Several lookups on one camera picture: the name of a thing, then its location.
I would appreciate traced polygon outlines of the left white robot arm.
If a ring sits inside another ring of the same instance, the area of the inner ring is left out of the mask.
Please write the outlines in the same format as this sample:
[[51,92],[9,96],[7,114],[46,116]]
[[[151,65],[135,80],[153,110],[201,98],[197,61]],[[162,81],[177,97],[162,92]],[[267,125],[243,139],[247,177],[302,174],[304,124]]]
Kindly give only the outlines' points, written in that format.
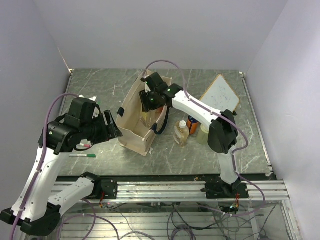
[[97,145],[121,136],[110,110],[101,111],[92,99],[74,98],[66,114],[45,122],[29,178],[15,204],[0,213],[1,221],[29,236],[50,235],[62,215],[78,201],[96,199],[106,192],[99,176],[85,172],[75,183],[52,195],[63,166],[62,155],[72,153],[83,140]]

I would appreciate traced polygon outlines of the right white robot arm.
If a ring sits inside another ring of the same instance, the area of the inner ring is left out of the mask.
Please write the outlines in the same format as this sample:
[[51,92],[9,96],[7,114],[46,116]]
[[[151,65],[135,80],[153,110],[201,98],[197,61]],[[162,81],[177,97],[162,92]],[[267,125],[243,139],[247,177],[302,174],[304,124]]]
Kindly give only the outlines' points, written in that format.
[[220,192],[226,198],[233,197],[240,184],[232,155],[238,137],[233,113],[205,105],[186,93],[181,86],[168,85],[157,72],[141,77],[140,81],[144,83],[144,89],[139,92],[144,112],[167,106],[193,117],[208,129],[207,144],[218,154],[220,178],[223,181]]

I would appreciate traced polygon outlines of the clear bottle with white cap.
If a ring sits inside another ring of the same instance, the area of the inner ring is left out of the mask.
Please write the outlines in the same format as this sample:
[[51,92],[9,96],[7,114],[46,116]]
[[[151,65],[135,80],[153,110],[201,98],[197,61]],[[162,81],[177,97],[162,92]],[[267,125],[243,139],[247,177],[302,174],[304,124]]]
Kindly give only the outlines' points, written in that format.
[[187,122],[184,120],[178,121],[174,125],[174,131],[173,131],[173,139],[175,143],[180,147],[184,147],[187,144],[188,137],[189,137],[189,128],[187,126]]

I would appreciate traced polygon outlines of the yellow bottle with beige cap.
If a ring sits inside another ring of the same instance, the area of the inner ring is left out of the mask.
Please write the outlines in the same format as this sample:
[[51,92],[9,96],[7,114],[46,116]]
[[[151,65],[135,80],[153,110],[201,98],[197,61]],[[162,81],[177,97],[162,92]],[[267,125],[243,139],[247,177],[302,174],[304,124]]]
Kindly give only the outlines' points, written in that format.
[[209,128],[206,127],[204,124],[200,125],[200,129],[198,130],[196,140],[199,144],[205,145],[208,143],[209,137]]

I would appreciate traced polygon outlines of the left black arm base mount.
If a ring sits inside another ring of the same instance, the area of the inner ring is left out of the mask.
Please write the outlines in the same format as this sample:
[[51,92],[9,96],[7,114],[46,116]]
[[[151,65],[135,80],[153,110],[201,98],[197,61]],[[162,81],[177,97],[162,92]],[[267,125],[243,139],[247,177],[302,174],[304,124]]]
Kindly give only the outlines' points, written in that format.
[[90,172],[83,173],[71,186],[71,196],[89,199],[111,199],[117,197],[118,184],[112,178],[105,178]]

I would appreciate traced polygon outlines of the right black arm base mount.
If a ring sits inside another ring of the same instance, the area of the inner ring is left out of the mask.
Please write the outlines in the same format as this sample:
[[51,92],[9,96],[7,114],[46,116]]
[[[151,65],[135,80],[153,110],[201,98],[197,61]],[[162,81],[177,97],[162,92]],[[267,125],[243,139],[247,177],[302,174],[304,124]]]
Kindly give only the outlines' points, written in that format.
[[200,190],[205,193],[207,199],[248,199],[249,193],[247,185],[240,181],[231,185],[223,182],[206,182],[204,188]]

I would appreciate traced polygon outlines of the amber bottle with black cap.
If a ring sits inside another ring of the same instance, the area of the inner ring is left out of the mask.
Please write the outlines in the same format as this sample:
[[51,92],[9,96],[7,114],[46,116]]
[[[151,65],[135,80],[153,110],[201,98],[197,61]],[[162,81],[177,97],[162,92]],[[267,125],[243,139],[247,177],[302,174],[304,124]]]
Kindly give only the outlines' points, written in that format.
[[146,128],[151,128],[153,124],[157,121],[156,111],[152,110],[149,112],[140,112],[140,121]]

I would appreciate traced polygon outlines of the beige canvas tote bag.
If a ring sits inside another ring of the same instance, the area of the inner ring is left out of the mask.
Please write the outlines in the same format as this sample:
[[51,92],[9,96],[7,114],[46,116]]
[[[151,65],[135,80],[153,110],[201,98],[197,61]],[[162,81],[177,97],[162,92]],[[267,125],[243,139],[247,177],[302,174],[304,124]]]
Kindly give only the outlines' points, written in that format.
[[155,110],[157,121],[151,128],[145,127],[140,120],[142,102],[139,92],[145,89],[141,82],[143,74],[140,73],[134,81],[122,106],[117,111],[116,125],[123,136],[118,139],[119,144],[142,156],[146,156],[156,136],[165,130],[169,117],[169,108],[163,106]]

